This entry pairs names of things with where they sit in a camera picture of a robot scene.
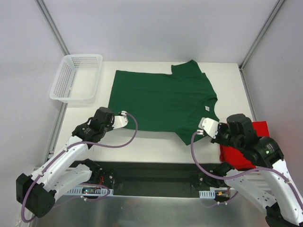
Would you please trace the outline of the green t shirt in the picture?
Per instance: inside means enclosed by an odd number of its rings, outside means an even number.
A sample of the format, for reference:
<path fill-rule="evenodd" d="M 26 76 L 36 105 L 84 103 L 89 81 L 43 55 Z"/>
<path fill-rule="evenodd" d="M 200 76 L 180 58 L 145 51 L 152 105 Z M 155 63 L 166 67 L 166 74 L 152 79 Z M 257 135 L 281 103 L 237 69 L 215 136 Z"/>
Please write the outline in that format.
<path fill-rule="evenodd" d="M 174 132 L 189 145 L 202 118 L 219 120 L 217 101 L 208 77 L 191 60 L 172 65 L 170 74 L 116 71 L 108 107 L 135 117 L 127 129 Z"/>

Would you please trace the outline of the white plastic mesh basket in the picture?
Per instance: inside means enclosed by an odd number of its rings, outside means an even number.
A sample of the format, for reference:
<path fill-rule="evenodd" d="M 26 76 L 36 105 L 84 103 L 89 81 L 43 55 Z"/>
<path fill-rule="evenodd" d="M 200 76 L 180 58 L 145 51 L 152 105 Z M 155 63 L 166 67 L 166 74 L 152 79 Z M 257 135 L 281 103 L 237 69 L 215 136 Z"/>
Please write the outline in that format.
<path fill-rule="evenodd" d="M 90 104 L 95 100 L 103 56 L 71 54 L 62 58 L 49 97 L 67 104 Z"/>

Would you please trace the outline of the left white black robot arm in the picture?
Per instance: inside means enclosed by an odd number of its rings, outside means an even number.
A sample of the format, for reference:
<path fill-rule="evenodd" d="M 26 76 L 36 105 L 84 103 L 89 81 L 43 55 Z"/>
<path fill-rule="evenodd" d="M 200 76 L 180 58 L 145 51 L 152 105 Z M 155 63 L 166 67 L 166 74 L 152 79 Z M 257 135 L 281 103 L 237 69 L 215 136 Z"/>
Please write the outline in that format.
<path fill-rule="evenodd" d="M 127 125 L 128 119 L 124 115 L 116 116 L 111 109 L 100 107 L 94 116 L 74 129 L 58 153 L 31 174 L 21 174 L 16 179 L 16 197 L 21 204 L 23 222 L 31 222 L 26 218 L 27 210 L 34 218 L 41 218 L 68 190 L 81 183 L 99 181 L 100 166 L 90 159 L 82 161 L 74 170 L 67 169 L 81 154 L 99 145 L 105 134 L 115 128 L 118 119 L 122 120 L 123 126 Z"/>

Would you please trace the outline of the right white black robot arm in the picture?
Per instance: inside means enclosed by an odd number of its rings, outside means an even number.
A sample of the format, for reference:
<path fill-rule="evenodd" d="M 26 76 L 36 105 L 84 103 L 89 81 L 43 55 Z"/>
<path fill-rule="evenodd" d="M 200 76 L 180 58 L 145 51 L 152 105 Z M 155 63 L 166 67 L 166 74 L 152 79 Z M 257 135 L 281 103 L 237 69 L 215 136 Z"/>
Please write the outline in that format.
<path fill-rule="evenodd" d="M 236 189 L 265 215 L 270 227 L 301 227 L 303 197 L 287 169 L 282 150 L 271 137 L 258 136 L 250 118 L 234 114 L 221 123 L 210 118 L 201 121 L 201 129 L 217 143 L 239 150 L 268 184 L 271 194 L 259 189 L 235 168 L 213 174 L 219 187 L 226 184 Z"/>

